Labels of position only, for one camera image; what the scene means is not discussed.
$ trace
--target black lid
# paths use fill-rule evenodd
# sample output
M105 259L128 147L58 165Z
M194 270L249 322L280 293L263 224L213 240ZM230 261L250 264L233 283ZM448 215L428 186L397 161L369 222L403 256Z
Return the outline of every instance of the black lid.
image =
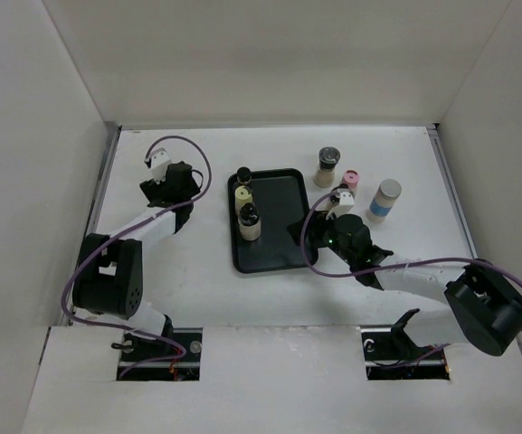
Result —
M242 206L241 211L239 212L239 218L241 219L242 224L245 226L252 226L256 224L261 218L259 215L259 210L252 203L246 203Z
M251 169L248 167L241 167L236 171L236 179L241 184L247 184L251 180Z
M341 153L336 147L327 146L318 151L318 164L321 169L333 170L341 158Z

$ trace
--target white wall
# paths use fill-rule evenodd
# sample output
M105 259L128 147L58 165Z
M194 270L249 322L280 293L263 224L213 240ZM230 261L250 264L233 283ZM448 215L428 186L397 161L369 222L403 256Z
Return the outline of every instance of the white wall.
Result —
M21 429L105 136L41 0L0 0L0 434Z
M522 276L522 0L513 0L440 134L479 254Z
M44 0L123 124L441 120L509 0Z

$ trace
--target white table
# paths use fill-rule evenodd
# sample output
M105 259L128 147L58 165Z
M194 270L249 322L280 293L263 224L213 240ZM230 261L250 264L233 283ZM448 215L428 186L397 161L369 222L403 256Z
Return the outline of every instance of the white table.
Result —
M124 132L98 232L134 218L146 200L138 184L149 144L178 131ZM182 131L209 155L214 182L188 224L144 263L145 293L175 326L204 326L201 381L114 382L121 332L52 330L25 433L91 432L522 432L522 358L470 345L446 350L451 381L368 382L355 325L393 322L406 310L442 308L402 293L325 279L306 269L244 276L231 261L226 181L236 168L298 168L309 202L317 152L341 150L338 176L361 175L355 212L364 215L379 182L403 185L376 244L410 258L468 256L425 128L280 127ZM173 158L202 168L182 142ZM346 271L330 252L318 267Z

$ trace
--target label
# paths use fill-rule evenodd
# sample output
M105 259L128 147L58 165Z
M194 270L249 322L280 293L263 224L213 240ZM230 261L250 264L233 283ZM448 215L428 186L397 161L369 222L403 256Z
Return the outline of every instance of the label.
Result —
M379 217L385 217L390 211L391 206L389 208L385 208L384 206L381 206L378 204L375 199L371 201L371 205L369 205L369 210Z

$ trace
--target black tray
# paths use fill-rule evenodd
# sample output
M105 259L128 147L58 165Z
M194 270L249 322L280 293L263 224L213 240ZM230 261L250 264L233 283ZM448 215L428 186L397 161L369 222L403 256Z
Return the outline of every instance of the black tray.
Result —
M234 211L237 186L235 174L228 179L234 267L245 274L307 267L287 232L287 226L299 222L309 210L302 173L296 169L252 172L252 199L261 215L261 236L256 241L243 240L239 232ZM311 264L317 262L317 249L308 246L307 254Z

